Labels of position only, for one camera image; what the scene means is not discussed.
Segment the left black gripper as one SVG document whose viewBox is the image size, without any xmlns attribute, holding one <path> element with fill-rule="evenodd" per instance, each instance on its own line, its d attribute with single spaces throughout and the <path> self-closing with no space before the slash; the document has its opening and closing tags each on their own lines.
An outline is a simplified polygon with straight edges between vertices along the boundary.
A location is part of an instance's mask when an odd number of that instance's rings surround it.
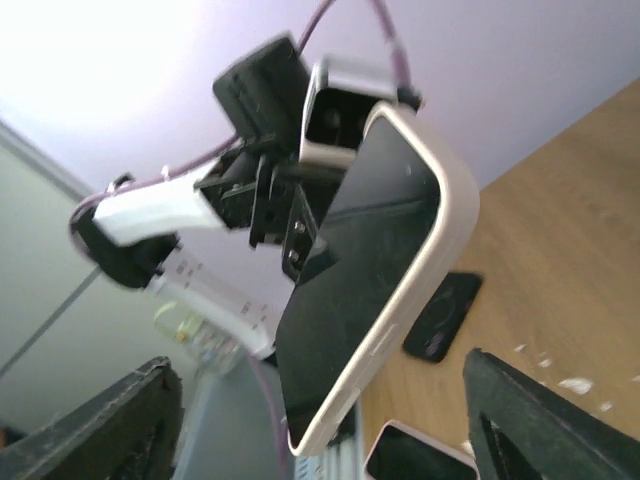
<svg viewBox="0 0 640 480">
<path fill-rule="evenodd" d="M 281 268 L 296 280 L 325 218 L 325 169 L 264 154 L 256 171 L 249 244 L 281 248 Z"/>
</svg>

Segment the white debris pile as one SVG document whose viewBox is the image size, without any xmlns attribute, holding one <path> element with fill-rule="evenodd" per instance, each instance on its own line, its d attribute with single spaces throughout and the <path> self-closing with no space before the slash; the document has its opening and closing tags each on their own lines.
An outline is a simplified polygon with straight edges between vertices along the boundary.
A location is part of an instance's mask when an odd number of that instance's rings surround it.
<svg viewBox="0 0 640 480">
<path fill-rule="evenodd" d="M 561 389 L 577 396 L 585 396 L 594 391 L 594 381 L 586 377 L 563 375 L 557 379 L 557 375 L 551 374 L 554 362 L 546 351 L 535 354 L 533 362 L 541 371 L 541 374 L 535 376 L 535 380 L 541 386 L 551 390 Z"/>
</svg>

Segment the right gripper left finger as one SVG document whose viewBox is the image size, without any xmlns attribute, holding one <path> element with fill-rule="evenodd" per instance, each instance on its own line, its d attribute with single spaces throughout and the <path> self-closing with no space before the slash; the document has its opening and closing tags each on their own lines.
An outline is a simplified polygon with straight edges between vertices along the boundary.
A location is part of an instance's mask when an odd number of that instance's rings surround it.
<svg viewBox="0 0 640 480">
<path fill-rule="evenodd" d="M 3 479 L 170 479 L 182 382 L 155 357 L 68 415 L 1 451 Z"/>
</svg>

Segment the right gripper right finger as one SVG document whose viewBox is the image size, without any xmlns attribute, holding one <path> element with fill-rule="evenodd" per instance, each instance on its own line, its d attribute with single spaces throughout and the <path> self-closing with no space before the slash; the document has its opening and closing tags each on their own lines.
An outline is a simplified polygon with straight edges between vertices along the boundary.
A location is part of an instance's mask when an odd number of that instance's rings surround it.
<svg viewBox="0 0 640 480">
<path fill-rule="evenodd" d="M 637 479 L 639 442 L 498 357 L 466 356 L 469 440 L 482 479 Z"/>
</svg>

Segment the phone in pink case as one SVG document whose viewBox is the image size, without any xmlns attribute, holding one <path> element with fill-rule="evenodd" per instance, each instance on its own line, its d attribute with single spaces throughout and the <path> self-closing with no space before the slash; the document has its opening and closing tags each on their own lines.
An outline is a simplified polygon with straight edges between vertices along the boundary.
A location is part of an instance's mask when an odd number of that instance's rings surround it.
<svg viewBox="0 0 640 480">
<path fill-rule="evenodd" d="M 383 425 L 365 460 L 364 478 L 476 480 L 480 474 L 469 455 L 390 420 Z"/>
</svg>

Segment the beige phone case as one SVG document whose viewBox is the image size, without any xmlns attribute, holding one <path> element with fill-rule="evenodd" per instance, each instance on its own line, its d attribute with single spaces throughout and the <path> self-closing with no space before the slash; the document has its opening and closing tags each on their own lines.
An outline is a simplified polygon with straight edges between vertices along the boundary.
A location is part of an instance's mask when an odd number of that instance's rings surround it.
<svg viewBox="0 0 640 480">
<path fill-rule="evenodd" d="M 381 116 L 389 118 L 401 130 L 435 173 L 441 189 L 441 206 L 422 249 L 312 420 L 304 438 L 313 443 L 313 449 L 307 452 L 293 449 L 288 430 L 288 445 L 296 456 L 318 455 L 324 451 L 362 391 L 403 342 L 457 262 L 479 216 L 479 189 L 473 174 L 437 133 L 410 109 L 381 102 L 366 121 L 364 138 L 373 121 Z"/>
</svg>

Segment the black smartphone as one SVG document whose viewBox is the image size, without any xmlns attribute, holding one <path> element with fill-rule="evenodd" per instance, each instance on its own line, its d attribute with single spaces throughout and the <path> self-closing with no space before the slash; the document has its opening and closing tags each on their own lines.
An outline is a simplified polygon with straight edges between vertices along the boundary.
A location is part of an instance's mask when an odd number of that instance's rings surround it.
<svg viewBox="0 0 640 480">
<path fill-rule="evenodd" d="M 385 116 L 376 118 L 318 230 L 276 333 L 291 446 L 312 420 L 433 230 L 435 173 Z"/>
</svg>

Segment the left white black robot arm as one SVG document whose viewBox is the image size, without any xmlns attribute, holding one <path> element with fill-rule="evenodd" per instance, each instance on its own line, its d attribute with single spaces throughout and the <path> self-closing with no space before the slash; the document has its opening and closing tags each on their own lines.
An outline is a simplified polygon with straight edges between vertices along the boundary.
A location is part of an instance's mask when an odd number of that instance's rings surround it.
<svg viewBox="0 0 640 480">
<path fill-rule="evenodd" d="M 304 40 L 280 35 L 232 65 L 212 90 L 235 134 L 191 164 L 137 182 L 124 175 L 71 215 L 76 248 L 117 284 L 181 304 L 264 360 L 279 313 L 213 273 L 181 242 L 186 230 L 247 230 L 281 244 L 293 190 L 273 180 L 295 162 L 310 74 Z"/>
</svg>

